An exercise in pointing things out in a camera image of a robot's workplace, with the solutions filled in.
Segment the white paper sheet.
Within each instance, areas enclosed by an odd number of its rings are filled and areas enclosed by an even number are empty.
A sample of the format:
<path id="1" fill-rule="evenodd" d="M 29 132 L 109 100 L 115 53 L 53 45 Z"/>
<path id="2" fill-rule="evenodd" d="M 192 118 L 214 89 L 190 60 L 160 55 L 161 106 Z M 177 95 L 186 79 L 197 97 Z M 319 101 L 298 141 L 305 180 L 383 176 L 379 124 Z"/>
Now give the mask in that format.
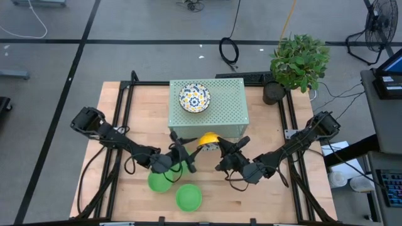
<path id="1" fill-rule="evenodd" d="M 340 149 L 347 148 L 349 146 L 349 143 L 347 141 L 341 141 L 341 142 L 338 142 L 338 143 L 332 143 L 331 146 L 332 146 L 332 149 L 335 152 L 337 152 Z M 355 167 L 361 173 L 364 172 L 364 170 L 362 169 L 362 167 L 359 164 L 357 159 L 352 159 L 352 160 L 347 161 L 346 163 L 331 166 L 330 167 L 330 172 L 340 171 L 341 173 L 343 173 L 343 175 L 345 176 L 345 178 L 347 180 L 349 180 L 351 178 L 354 178 L 356 176 L 360 176 L 360 174 L 356 170 L 354 170 L 353 168 L 348 166 L 348 164 L 350 164 L 351 166 Z"/>

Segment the yellow bowl with floral pattern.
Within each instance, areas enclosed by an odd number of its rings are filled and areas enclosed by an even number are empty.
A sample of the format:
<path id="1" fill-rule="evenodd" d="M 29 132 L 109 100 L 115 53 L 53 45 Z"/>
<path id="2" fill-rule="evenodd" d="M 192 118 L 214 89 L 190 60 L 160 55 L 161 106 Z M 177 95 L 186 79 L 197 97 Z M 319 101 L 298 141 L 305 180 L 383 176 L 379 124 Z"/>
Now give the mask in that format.
<path id="1" fill-rule="evenodd" d="M 201 83 L 186 84 L 178 94 L 180 107 L 189 113 L 205 111 L 211 102 L 209 89 Z"/>
<path id="2" fill-rule="evenodd" d="M 219 149 L 218 135 L 214 132 L 206 132 L 198 141 L 198 148 L 202 151 L 213 151 Z"/>

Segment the black labelled box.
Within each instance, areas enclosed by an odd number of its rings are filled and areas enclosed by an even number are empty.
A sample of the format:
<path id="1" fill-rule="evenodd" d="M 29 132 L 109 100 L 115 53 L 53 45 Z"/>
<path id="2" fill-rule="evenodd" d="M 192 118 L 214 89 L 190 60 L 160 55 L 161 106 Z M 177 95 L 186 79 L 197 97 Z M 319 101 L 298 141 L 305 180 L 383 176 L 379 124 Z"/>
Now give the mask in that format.
<path id="1" fill-rule="evenodd" d="M 402 99 L 402 75 L 376 77 L 373 85 L 380 99 Z"/>

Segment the white round container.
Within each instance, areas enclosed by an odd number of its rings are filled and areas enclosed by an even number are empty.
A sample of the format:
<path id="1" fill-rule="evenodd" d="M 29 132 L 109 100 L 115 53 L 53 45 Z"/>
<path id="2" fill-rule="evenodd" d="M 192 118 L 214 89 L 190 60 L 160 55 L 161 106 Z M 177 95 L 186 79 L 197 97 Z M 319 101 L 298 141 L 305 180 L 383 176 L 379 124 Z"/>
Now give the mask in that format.
<path id="1" fill-rule="evenodd" d="M 328 180 L 330 188 L 340 188 L 347 184 L 347 178 L 341 171 L 333 171 L 328 173 Z"/>
<path id="2" fill-rule="evenodd" d="M 356 176 L 350 179 L 349 184 L 352 190 L 359 193 L 367 193 L 375 190 L 372 175 Z"/>

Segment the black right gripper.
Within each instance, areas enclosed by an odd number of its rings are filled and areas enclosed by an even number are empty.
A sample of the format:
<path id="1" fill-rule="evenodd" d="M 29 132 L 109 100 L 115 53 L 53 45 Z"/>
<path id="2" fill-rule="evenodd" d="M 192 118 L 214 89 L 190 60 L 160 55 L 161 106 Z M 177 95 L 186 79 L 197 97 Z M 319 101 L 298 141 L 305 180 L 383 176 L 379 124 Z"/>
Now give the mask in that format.
<path id="1" fill-rule="evenodd" d="M 250 163 L 249 159 L 243 155 L 231 155 L 240 151 L 249 141 L 249 136 L 240 139 L 237 143 L 232 143 L 224 138 L 217 138 L 221 151 L 220 157 L 222 158 L 219 164 L 215 167 L 216 171 L 223 171 L 228 174 L 228 171 L 233 170 L 242 173 L 243 167 Z"/>

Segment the grey desk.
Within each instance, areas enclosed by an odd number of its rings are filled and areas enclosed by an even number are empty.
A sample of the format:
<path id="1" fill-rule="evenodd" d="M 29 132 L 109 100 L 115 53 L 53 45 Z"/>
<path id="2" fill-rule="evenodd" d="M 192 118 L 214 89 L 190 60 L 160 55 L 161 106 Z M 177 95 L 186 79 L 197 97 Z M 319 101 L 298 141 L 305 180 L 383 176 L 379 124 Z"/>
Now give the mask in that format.
<path id="1" fill-rule="evenodd" d="M 368 153 L 369 165 L 376 186 L 379 209 L 384 226 L 402 226 L 402 208 L 388 207 L 383 198 L 382 186 L 376 170 L 402 170 L 402 154 Z"/>
<path id="2" fill-rule="evenodd" d="M 383 153 L 402 154 L 402 99 L 381 100 L 371 70 L 360 72 L 372 122 Z"/>

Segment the grey table foot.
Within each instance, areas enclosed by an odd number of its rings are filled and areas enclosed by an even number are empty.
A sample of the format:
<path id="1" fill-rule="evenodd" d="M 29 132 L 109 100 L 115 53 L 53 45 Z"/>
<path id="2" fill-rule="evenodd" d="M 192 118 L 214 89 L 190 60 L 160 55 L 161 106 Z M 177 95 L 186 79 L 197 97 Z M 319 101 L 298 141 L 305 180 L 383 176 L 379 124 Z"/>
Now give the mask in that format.
<path id="1" fill-rule="evenodd" d="M 45 5 L 45 6 L 49 6 L 49 5 L 56 5 L 56 6 L 61 6 L 61 7 L 65 7 L 66 4 L 66 0 L 10 0 L 15 6 L 18 6 L 20 4 L 27 4 L 27 5 Z"/>
<path id="2" fill-rule="evenodd" d="M 0 77 L 9 77 L 9 78 L 20 78 L 23 80 L 29 80 L 30 75 L 27 71 L 21 70 L 4 70 L 0 69 Z"/>

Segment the wide green plastic bowl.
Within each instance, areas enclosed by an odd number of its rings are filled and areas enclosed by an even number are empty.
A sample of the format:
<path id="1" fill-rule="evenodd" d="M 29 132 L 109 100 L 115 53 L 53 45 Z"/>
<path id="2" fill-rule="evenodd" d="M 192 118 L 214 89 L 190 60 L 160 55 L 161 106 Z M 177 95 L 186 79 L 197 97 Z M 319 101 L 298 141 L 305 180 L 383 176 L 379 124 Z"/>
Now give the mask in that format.
<path id="1" fill-rule="evenodd" d="M 202 192 L 196 185 L 182 185 L 176 192 L 175 200 L 180 210 L 194 212 L 202 204 Z"/>

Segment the black monitor screen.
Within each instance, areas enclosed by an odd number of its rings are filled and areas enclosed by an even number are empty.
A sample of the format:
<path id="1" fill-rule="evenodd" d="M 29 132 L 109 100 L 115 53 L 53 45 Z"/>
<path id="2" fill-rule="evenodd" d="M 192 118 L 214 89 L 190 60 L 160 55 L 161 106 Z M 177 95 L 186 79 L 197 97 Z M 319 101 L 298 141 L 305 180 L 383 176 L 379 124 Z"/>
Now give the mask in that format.
<path id="1" fill-rule="evenodd" d="M 377 76 L 402 76 L 402 48 L 375 70 Z"/>

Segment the black floor fan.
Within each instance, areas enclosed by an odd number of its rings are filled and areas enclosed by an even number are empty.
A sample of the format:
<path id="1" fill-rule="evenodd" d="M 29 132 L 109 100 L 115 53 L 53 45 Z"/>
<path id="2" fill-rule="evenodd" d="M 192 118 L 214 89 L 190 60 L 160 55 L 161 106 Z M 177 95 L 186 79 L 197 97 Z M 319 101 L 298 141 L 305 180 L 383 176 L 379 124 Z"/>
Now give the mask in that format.
<path id="1" fill-rule="evenodd" d="M 398 3 L 396 0 L 372 0 L 372 2 L 363 0 L 363 2 L 367 9 L 365 27 L 361 32 L 349 35 L 345 39 L 345 44 L 349 55 L 370 66 L 379 61 L 384 50 L 392 50 L 390 44 L 398 26 Z M 350 48 L 350 40 L 355 37 L 357 41 L 362 35 L 365 37 L 367 48 L 378 54 L 375 62 L 369 62 L 354 54 Z"/>

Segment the pale green perforated metal shelf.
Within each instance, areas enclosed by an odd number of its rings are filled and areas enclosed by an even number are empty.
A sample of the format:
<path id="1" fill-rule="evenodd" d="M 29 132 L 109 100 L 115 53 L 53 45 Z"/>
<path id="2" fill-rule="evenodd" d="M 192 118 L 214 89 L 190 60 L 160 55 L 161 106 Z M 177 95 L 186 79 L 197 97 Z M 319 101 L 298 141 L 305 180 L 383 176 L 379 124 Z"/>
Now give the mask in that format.
<path id="1" fill-rule="evenodd" d="M 210 92 L 209 106 L 202 112 L 188 112 L 180 105 L 180 92 L 197 83 Z M 214 132 L 223 138 L 242 137 L 249 125 L 244 80 L 215 78 L 171 80 L 168 108 L 168 128 L 182 138 L 200 138 Z"/>

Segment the potted green plant black pot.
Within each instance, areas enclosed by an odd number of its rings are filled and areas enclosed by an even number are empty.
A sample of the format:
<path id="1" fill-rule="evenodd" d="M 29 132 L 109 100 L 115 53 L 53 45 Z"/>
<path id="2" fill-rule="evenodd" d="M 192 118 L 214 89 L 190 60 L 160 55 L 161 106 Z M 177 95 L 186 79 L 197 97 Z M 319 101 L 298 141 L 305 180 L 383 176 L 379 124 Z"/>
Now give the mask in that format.
<path id="1" fill-rule="evenodd" d="M 282 38 L 271 57 L 270 71 L 287 90 L 317 90 L 330 60 L 330 48 L 311 35 Z"/>

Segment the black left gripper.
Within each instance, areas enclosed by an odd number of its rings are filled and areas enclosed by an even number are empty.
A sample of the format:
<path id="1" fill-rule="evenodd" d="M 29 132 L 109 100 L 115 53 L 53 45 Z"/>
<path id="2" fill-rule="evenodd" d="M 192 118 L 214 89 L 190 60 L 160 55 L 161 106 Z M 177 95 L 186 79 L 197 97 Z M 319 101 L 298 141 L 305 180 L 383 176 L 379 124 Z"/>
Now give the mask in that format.
<path id="1" fill-rule="evenodd" d="M 176 165 L 178 163 L 181 163 L 182 161 L 185 161 L 187 164 L 187 168 L 190 173 L 195 173 L 197 171 L 196 167 L 194 166 L 195 162 L 195 157 L 198 155 L 198 153 L 202 150 L 202 147 L 199 146 L 192 154 L 189 155 L 187 152 L 184 144 L 191 143 L 197 138 L 182 138 L 178 137 L 175 131 L 172 131 L 170 133 L 170 139 L 173 141 L 169 145 L 169 157 L 171 158 L 172 165 Z"/>

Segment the black keyboard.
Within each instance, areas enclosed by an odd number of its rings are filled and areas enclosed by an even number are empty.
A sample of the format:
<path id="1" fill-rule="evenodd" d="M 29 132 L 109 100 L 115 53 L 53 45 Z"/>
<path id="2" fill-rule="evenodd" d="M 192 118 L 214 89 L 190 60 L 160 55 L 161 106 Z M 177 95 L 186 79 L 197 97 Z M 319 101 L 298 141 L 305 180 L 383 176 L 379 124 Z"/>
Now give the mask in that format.
<path id="1" fill-rule="evenodd" d="M 376 173 L 386 205 L 402 208 L 402 170 L 377 169 Z"/>

